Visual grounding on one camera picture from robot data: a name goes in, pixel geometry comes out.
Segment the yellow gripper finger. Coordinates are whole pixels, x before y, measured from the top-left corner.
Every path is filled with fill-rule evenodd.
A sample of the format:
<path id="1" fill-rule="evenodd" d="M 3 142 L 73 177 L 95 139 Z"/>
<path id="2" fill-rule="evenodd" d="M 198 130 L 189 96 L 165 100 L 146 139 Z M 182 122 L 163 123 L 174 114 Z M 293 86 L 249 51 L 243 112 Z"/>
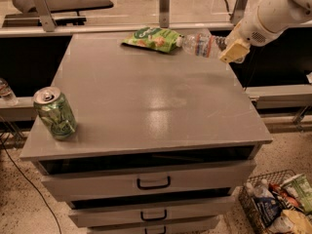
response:
<path id="1" fill-rule="evenodd" d="M 240 28 L 241 28 L 241 23 L 238 22 L 234 28 L 231 30 L 231 32 L 226 36 L 225 43 L 227 45 L 231 45 L 234 43 L 236 40 L 241 38 L 241 33 L 240 33 Z"/>
<path id="2" fill-rule="evenodd" d="M 229 44 L 224 51 L 221 52 L 219 59 L 225 63 L 234 62 L 244 59 L 250 52 L 251 45 L 244 39 L 237 39 Z"/>

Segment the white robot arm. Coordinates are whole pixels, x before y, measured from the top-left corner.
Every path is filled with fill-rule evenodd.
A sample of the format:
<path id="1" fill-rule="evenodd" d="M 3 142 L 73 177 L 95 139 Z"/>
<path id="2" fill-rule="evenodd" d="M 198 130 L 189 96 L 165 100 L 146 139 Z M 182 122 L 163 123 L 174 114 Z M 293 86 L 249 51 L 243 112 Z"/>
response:
<path id="1" fill-rule="evenodd" d="M 312 0 L 260 0 L 226 37 L 219 59 L 226 63 L 243 59 L 251 46 L 265 46 L 289 27 L 311 20 Z"/>

